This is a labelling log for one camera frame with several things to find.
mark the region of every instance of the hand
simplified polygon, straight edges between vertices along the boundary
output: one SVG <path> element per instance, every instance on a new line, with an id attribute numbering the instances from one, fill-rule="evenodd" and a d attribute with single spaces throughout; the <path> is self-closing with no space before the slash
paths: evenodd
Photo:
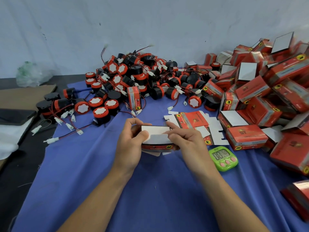
<path id="1" fill-rule="evenodd" d="M 117 142 L 115 160 L 112 169 L 131 177 L 141 158 L 141 144 L 148 138 L 147 131 L 141 131 L 144 123 L 137 118 L 127 119 Z"/>
<path id="2" fill-rule="evenodd" d="M 187 167 L 198 178 L 204 176 L 212 177 L 219 174 L 199 131 L 181 129 L 169 121 L 166 124 L 172 128 L 172 130 L 165 132 L 168 134 L 168 139 L 180 147 Z"/>

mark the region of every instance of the white wall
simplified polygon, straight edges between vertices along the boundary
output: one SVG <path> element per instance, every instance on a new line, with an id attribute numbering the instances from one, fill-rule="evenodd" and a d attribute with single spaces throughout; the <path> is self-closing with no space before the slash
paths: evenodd
<path id="1" fill-rule="evenodd" d="M 82 74 L 155 44 L 180 65 L 309 23 L 309 0 L 0 0 L 0 78 L 24 61 Z"/>

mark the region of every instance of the table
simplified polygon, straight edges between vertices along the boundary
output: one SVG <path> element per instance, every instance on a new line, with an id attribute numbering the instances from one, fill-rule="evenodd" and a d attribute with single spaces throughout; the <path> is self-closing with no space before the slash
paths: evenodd
<path id="1" fill-rule="evenodd" d="M 63 97 L 62 90 L 67 88 L 68 83 L 81 81 L 85 78 L 81 75 L 54 76 L 44 84 L 56 84 L 56 92 Z M 18 88 L 15 78 L 0 79 L 0 89 Z M 32 127 L 43 120 L 37 117 Z M 42 163 L 45 148 L 48 146 L 43 141 L 48 139 L 55 132 L 56 125 L 40 131 L 35 136 L 28 131 L 19 146 L 19 149 L 12 153 L 0 171 L 0 231 L 7 231 L 7 228 L 15 216 L 17 216 L 25 197 L 28 194 L 39 165 Z"/>
<path id="2" fill-rule="evenodd" d="M 86 88 L 84 82 L 68 86 Z M 175 101 L 166 97 L 146 100 L 147 106 L 138 118 L 163 125 L 163 115 Z M 184 95 L 174 111 L 196 110 L 182 105 L 183 100 Z M 70 135 L 49 145 L 13 232 L 56 231 L 109 172 L 118 135 L 129 117 L 119 113 L 106 127 L 90 126 L 81 136 Z M 92 121 L 93 115 L 87 113 L 76 119 L 76 126 L 82 127 Z M 67 133 L 65 126 L 58 126 L 54 137 Z M 301 221 L 279 192 L 303 177 L 278 168 L 261 149 L 235 154 L 238 166 L 221 174 L 261 221 L 271 231 L 308 231 L 309 225 Z M 142 153 L 107 231 L 218 231 L 218 225 L 200 183 L 178 151 L 159 157 Z"/>

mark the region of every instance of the green timer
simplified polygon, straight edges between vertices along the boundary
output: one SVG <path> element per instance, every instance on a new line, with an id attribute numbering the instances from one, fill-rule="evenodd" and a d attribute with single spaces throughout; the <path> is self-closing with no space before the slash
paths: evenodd
<path id="1" fill-rule="evenodd" d="M 238 164 L 238 159 L 236 156 L 226 147 L 216 147 L 209 150 L 211 159 L 214 161 L 216 168 L 225 172 Z"/>

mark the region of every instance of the blue tablecloth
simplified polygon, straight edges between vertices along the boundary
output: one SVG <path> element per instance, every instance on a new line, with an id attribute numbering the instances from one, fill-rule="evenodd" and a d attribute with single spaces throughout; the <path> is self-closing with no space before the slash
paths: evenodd
<path id="1" fill-rule="evenodd" d="M 86 89 L 84 82 L 68 86 Z M 79 96 L 87 94 L 88 91 L 83 91 Z M 181 95 L 173 110 L 194 111 L 182 104 L 184 99 Z M 138 118 L 163 125 L 167 107 L 175 101 L 166 97 L 156 101 L 147 97 L 146 100 L 147 106 Z M 74 133 L 50 144 L 12 231 L 56 231 L 109 172 L 118 136 L 130 117 L 119 113 L 106 127 L 90 126 L 83 129 L 81 136 Z M 77 115 L 76 127 L 90 124 L 92 120 L 91 112 Z M 65 125 L 58 126 L 54 137 L 68 132 Z M 261 149 L 235 154 L 238 166 L 221 174 L 269 230 L 309 231 L 309 225 L 298 217 L 279 192 L 302 177 L 278 168 Z M 210 202 L 179 151 L 159 157 L 142 153 L 107 229 L 117 232 L 218 230 Z"/>

